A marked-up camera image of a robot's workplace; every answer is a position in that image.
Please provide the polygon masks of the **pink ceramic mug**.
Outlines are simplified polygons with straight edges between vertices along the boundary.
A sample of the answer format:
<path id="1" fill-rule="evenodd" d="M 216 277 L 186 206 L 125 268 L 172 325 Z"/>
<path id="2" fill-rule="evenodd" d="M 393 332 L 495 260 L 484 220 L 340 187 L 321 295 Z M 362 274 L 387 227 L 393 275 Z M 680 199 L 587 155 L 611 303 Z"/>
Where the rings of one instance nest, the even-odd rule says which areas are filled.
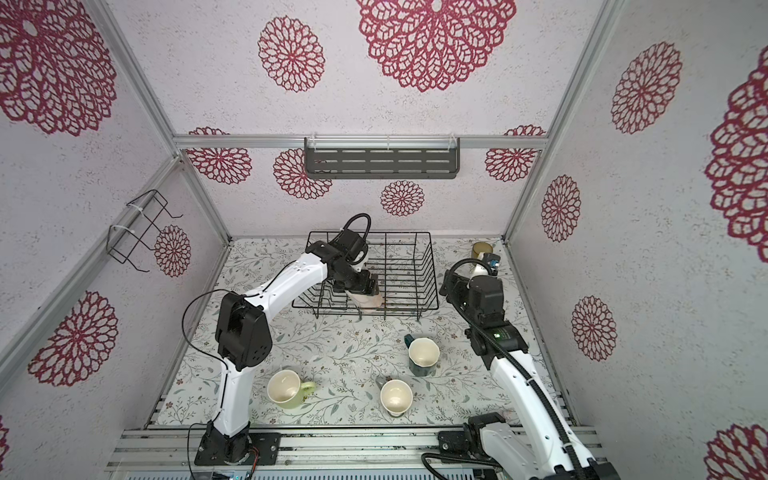
<path id="1" fill-rule="evenodd" d="M 347 295 L 353 304 L 361 310 L 376 310 L 381 308 L 384 304 L 384 298 L 377 285 L 374 285 L 369 291 L 363 293 L 347 291 Z"/>

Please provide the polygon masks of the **black wire dish rack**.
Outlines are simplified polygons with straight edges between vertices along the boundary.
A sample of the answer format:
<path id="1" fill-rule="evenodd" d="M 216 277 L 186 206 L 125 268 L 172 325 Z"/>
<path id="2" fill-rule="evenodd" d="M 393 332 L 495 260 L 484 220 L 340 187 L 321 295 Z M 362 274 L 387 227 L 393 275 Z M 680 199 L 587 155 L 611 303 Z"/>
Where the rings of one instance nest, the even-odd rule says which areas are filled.
<path id="1" fill-rule="evenodd" d="M 356 306 L 327 281 L 292 302 L 314 316 L 414 316 L 439 307 L 432 236 L 428 232 L 373 232 L 368 237 L 365 267 L 377 276 L 383 304 L 377 309 Z"/>

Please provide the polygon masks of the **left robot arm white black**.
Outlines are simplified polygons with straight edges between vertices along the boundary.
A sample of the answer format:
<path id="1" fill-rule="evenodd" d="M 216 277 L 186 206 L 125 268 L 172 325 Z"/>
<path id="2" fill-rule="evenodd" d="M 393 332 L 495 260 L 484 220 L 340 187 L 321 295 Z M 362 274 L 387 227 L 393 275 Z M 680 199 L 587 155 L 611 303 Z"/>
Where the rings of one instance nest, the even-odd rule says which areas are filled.
<path id="1" fill-rule="evenodd" d="M 351 295 L 380 300 L 377 280 L 364 267 L 368 250 L 367 244 L 347 249 L 337 242 L 317 241 L 272 280 L 246 293 L 225 294 L 215 332 L 222 361 L 218 412 L 208 422 L 203 445 L 246 448 L 257 366 L 273 347 L 269 322 L 285 307 L 328 279 Z"/>

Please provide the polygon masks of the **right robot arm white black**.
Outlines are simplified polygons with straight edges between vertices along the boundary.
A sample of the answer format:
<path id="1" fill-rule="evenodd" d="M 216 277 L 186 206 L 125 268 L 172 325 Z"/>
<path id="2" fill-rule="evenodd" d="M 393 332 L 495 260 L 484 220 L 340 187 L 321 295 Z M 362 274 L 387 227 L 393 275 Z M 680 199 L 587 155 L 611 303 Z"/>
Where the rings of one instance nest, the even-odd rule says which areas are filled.
<path id="1" fill-rule="evenodd" d="M 439 458 L 493 466 L 511 479 L 617 479 L 614 466 L 598 462 L 567 423 L 528 344 L 506 320 L 498 256 L 457 261 L 445 271 L 439 294 L 467 323 L 473 352 L 512 400 L 527 437 L 522 441 L 499 414 L 475 416 L 465 423 L 469 452 Z"/>

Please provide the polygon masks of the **dark green mug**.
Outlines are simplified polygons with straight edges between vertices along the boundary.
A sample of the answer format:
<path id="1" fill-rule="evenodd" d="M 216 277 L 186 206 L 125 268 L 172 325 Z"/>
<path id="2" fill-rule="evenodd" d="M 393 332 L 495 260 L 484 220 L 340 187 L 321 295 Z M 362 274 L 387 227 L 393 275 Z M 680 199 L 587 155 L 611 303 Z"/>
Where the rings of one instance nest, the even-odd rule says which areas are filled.
<path id="1" fill-rule="evenodd" d="M 404 343 L 408 348 L 408 366 L 415 377 L 433 375 L 440 359 L 440 348 L 427 337 L 414 337 L 411 334 L 404 336 Z"/>

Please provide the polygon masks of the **light green mug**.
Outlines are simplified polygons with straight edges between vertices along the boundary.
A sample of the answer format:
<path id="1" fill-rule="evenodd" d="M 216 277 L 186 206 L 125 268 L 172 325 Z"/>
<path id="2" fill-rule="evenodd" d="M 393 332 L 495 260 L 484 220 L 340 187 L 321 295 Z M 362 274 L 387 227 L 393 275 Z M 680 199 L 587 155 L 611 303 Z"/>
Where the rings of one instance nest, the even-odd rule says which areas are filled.
<path id="1" fill-rule="evenodd" d="M 303 381 L 289 369 L 275 373 L 267 384 L 269 400 L 283 409 L 300 407 L 316 390 L 316 383 Z"/>

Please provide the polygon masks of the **grey cream mug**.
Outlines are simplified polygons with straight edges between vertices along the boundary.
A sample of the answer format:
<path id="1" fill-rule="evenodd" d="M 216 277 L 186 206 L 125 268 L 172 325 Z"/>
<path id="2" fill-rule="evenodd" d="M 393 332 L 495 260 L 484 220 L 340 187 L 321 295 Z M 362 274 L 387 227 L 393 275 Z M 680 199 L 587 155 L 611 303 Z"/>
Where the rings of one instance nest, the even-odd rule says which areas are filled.
<path id="1" fill-rule="evenodd" d="M 411 387 L 405 381 L 379 376 L 375 382 L 380 390 L 380 404 L 391 417 L 401 417 L 409 411 L 413 404 L 414 395 Z"/>

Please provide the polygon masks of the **grey wall shelf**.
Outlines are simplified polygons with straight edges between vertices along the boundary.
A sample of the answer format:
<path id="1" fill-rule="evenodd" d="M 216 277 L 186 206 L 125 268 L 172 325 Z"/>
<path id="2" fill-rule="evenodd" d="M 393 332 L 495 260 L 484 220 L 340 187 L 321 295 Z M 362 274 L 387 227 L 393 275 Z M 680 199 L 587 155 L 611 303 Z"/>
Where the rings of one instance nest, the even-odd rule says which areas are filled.
<path id="1" fill-rule="evenodd" d="M 304 168 L 313 180 L 446 180 L 461 166 L 461 141 L 417 148 L 384 143 L 343 145 L 304 140 Z"/>

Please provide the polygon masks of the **aluminium front rail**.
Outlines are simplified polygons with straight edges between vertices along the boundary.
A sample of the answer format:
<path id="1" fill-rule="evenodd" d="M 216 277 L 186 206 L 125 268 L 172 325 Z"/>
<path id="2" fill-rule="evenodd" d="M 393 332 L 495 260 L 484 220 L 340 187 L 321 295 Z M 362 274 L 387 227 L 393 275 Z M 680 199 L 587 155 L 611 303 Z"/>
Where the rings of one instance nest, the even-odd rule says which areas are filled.
<path id="1" fill-rule="evenodd" d="M 346 479 L 385 477 L 401 479 L 417 474 L 448 478 L 451 474 L 485 469 L 494 476 L 508 477 L 493 466 L 466 462 L 446 462 L 439 457 L 438 433 L 461 431 L 461 426 L 386 426 L 251 428 L 249 432 L 277 432 L 282 435 L 277 462 L 272 466 L 195 466 L 198 447 L 207 428 L 127 430 L 107 463 L 109 472 L 124 477 L 160 471 L 175 472 L 189 479 L 256 479 L 272 474 L 291 479 L 326 479 L 339 475 Z M 591 427 L 573 427 L 578 438 L 600 463 L 600 442 Z"/>

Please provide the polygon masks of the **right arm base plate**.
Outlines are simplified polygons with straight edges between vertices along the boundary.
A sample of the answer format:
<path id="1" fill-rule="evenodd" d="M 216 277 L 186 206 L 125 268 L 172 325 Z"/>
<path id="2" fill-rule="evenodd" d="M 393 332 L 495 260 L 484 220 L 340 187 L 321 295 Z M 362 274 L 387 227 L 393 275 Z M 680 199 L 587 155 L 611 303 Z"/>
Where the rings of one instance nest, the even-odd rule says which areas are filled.
<path id="1" fill-rule="evenodd" d="M 440 431 L 438 433 L 439 452 L 443 455 L 464 459 L 490 461 L 481 444 L 480 430 L 488 425 L 506 424 L 500 413 L 488 413 L 470 417 L 462 424 L 461 431 Z"/>

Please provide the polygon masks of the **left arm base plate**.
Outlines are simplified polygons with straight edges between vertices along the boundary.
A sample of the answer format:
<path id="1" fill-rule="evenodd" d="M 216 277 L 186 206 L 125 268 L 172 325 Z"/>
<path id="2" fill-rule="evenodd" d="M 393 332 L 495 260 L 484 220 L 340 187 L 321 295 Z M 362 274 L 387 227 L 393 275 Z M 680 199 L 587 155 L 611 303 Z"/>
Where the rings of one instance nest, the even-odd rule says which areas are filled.
<path id="1" fill-rule="evenodd" d="M 195 466 L 272 466 L 277 462 L 282 435 L 277 432 L 245 432 L 228 437 L 215 428 L 204 433 Z"/>

